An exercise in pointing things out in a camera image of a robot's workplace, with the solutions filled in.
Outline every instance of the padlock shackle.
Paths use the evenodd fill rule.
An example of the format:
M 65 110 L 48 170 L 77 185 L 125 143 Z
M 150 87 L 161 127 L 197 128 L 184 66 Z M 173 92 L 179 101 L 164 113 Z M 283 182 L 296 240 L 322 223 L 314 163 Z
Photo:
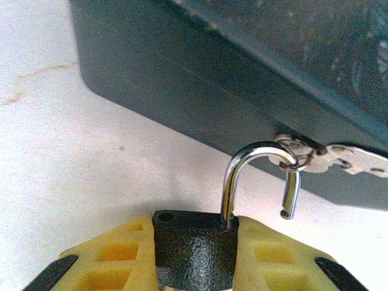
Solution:
M 298 158 L 290 150 L 274 141 L 254 142 L 239 150 L 230 160 L 225 172 L 221 219 L 226 225 L 229 225 L 229 222 L 233 218 L 237 181 L 241 168 L 250 161 L 262 156 L 275 156 L 280 158 L 287 166 L 298 164 Z M 286 173 L 283 210 L 280 212 L 280 215 L 285 219 L 293 218 L 300 183 L 300 172 Z

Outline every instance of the black plastic part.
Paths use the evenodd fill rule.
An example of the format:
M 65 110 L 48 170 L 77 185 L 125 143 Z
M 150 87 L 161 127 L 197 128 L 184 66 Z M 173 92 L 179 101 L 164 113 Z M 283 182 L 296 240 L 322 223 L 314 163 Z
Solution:
M 49 291 L 65 275 L 78 259 L 77 255 L 69 255 L 52 262 L 23 291 Z
M 238 218 L 230 227 L 215 213 L 161 210 L 152 218 L 159 287 L 189 291 L 232 288 Z
M 286 133 L 315 146 L 343 142 L 388 156 L 388 90 L 377 90 L 378 78 L 373 86 L 376 66 L 366 73 L 372 59 L 377 65 L 378 41 L 358 31 L 359 22 L 369 20 L 357 13 L 370 13 L 369 1 L 70 5 L 84 82 L 109 100 L 230 155 Z M 309 31 L 303 43 L 301 25 Z M 303 62 L 305 45 L 312 51 Z M 360 62 L 365 70 L 358 95 L 349 93 L 349 84 L 352 64 L 358 72 Z M 284 178 L 266 159 L 253 165 Z M 388 209 L 388 184 L 366 173 L 352 176 L 333 166 L 321 175 L 304 173 L 302 187 L 337 204 Z
M 348 270 L 336 262 L 325 258 L 316 258 L 315 262 L 340 291 L 368 291 Z

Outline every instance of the hole in padlock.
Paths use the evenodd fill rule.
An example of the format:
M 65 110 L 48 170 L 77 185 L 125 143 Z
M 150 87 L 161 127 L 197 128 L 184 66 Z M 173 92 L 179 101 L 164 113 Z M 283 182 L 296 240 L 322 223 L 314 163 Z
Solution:
M 174 216 L 170 212 L 161 213 L 159 215 L 159 220 L 162 222 L 169 222 L 174 219 Z

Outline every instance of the padlock body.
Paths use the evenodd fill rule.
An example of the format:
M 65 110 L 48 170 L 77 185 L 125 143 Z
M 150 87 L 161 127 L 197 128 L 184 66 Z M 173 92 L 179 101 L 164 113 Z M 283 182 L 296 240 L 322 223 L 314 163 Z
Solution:
M 228 228 L 217 213 L 161 210 L 152 223 L 159 287 L 231 289 L 237 254 L 238 218 Z

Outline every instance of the white tabletop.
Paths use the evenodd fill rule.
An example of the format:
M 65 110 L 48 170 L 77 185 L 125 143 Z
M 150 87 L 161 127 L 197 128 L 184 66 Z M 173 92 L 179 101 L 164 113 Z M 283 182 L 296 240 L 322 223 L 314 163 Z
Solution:
M 142 213 L 219 211 L 230 157 L 88 90 L 65 0 L 2 1 L 0 12 L 0 290 L 21 290 L 61 251 Z M 235 213 L 387 290 L 387 212 L 302 190 L 285 221 L 283 187 L 247 166 Z

